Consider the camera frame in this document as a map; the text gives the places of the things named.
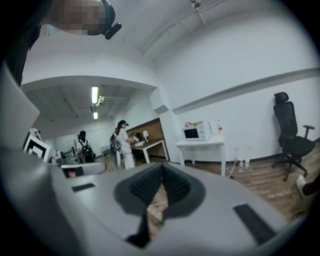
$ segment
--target wooden desk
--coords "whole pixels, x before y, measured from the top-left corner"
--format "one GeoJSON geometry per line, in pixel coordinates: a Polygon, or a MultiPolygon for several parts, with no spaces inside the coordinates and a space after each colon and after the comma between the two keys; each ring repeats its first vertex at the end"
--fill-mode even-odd
{"type": "Polygon", "coordinates": [[[158,144],[162,144],[162,147],[163,147],[163,152],[164,152],[164,155],[165,155],[165,159],[167,161],[169,161],[169,157],[168,157],[168,153],[167,153],[167,149],[166,149],[166,145],[165,145],[165,140],[164,139],[152,139],[152,140],[149,140],[149,142],[146,142],[145,144],[143,144],[142,146],[134,146],[132,145],[131,148],[133,150],[141,150],[143,151],[143,155],[144,155],[144,158],[145,158],[145,161],[147,164],[150,163],[150,159],[149,159],[149,156],[148,156],[148,153],[147,153],[147,150],[158,145],[158,144]]]}

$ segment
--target black office chair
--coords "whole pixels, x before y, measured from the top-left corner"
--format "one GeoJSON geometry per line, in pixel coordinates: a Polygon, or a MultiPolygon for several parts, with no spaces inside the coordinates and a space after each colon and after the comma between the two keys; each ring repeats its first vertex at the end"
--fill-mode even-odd
{"type": "Polygon", "coordinates": [[[285,92],[276,93],[274,97],[275,105],[273,110],[281,129],[278,142],[282,148],[282,153],[273,163],[272,168],[275,168],[276,164],[279,163],[289,163],[289,168],[283,179],[286,182],[292,165],[302,169],[304,171],[303,176],[308,175],[307,170],[300,163],[302,157],[309,154],[315,148],[315,143],[307,139],[309,130],[314,130],[315,128],[311,125],[304,125],[303,127],[306,128],[305,136],[297,136],[298,126],[294,104],[288,101],[289,96],[285,92]]]}

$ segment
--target fluorescent light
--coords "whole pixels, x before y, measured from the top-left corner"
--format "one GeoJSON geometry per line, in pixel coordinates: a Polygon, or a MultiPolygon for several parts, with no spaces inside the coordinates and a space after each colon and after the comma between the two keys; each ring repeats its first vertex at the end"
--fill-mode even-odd
{"type": "Polygon", "coordinates": [[[91,88],[92,91],[92,104],[97,104],[98,103],[98,87],[93,86],[91,88]]]}

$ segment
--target bottle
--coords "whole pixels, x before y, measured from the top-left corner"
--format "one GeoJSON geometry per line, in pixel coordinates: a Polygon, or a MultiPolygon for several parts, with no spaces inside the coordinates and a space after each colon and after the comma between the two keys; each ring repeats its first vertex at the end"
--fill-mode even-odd
{"type": "Polygon", "coordinates": [[[242,173],[244,171],[244,161],[239,161],[239,173],[242,173]]]}
{"type": "Polygon", "coordinates": [[[220,123],[220,120],[218,120],[218,134],[222,133],[222,125],[220,123]]]}
{"type": "Polygon", "coordinates": [[[250,159],[246,159],[244,161],[244,168],[247,170],[247,169],[249,169],[249,166],[250,166],[250,159]]]}

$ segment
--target shoe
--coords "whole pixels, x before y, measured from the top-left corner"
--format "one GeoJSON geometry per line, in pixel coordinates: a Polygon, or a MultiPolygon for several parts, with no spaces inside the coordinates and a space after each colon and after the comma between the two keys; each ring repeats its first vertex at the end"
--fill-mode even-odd
{"type": "Polygon", "coordinates": [[[302,175],[299,175],[298,179],[296,180],[296,186],[298,187],[300,193],[302,196],[305,196],[304,193],[302,192],[302,188],[306,184],[306,180],[302,175]]]}

